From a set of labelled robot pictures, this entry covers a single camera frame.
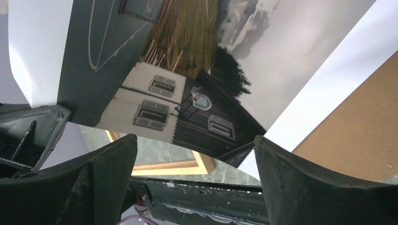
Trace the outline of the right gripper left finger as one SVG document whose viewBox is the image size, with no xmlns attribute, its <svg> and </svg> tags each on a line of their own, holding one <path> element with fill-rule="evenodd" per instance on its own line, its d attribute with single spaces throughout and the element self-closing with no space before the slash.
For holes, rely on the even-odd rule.
<svg viewBox="0 0 398 225">
<path fill-rule="evenodd" d="M 0 180 L 3 225 L 115 225 L 137 156 L 128 134 L 21 178 Z"/>
</svg>

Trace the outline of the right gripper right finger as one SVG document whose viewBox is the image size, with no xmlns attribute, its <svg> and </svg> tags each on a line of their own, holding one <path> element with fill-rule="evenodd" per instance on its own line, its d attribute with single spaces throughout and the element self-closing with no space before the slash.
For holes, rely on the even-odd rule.
<svg viewBox="0 0 398 225">
<path fill-rule="evenodd" d="M 263 136 L 255 159 L 273 225 L 395 225 L 398 187 L 335 172 Z"/>
</svg>

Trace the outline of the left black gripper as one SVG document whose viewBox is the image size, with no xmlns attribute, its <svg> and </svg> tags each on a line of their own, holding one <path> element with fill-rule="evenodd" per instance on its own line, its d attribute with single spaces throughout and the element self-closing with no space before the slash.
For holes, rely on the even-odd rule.
<svg viewBox="0 0 398 225">
<path fill-rule="evenodd" d="M 0 105 L 0 177 L 19 178 L 41 168 L 54 150 L 71 111 L 60 105 Z"/>
</svg>

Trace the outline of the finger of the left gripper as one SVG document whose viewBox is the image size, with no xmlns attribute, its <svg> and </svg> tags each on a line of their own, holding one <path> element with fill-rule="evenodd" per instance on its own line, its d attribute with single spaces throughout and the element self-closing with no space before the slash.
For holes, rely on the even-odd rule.
<svg viewBox="0 0 398 225">
<path fill-rule="evenodd" d="M 219 156 L 217 159 L 229 164 L 230 166 L 238 168 L 253 149 L 254 142 L 250 142 Z"/>
</svg>

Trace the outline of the wooden picture frame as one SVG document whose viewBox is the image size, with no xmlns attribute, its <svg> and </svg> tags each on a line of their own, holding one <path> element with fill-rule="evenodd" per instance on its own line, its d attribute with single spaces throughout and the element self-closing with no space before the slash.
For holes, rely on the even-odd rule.
<svg viewBox="0 0 398 225">
<path fill-rule="evenodd" d="M 138 143 L 144 145 L 141 153 L 149 159 L 159 158 L 160 156 L 175 157 L 181 154 L 184 148 L 140 137 Z M 135 165 L 131 175 L 133 176 L 162 176 L 162 175 L 204 175 L 209 174 L 215 169 L 211 157 L 188 150 L 193 155 L 193 159 L 182 161 L 168 161 L 151 165 Z"/>
</svg>

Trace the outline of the brown backing board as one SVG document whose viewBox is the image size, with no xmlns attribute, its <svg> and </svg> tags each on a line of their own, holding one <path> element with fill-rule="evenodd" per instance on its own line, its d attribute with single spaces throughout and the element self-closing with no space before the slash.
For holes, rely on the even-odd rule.
<svg viewBox="0 0 398 225">
<path fill-rule="evenodd" d="M 393 54 L 294 150 L 352 177 L 398 173 L 398 56 Z"/>
</svg>

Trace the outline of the glossy photo board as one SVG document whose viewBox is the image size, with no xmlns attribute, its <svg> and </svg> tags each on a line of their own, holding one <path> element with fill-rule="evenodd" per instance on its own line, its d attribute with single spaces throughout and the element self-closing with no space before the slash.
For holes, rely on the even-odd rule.
<svg viewBox="0 0 398 225">
<path fill-rule="evenodd" d="M 212 158 L 293 152 L 398 49 L 395 0 L 3 0 L 31 108 Z"/>
</svg>

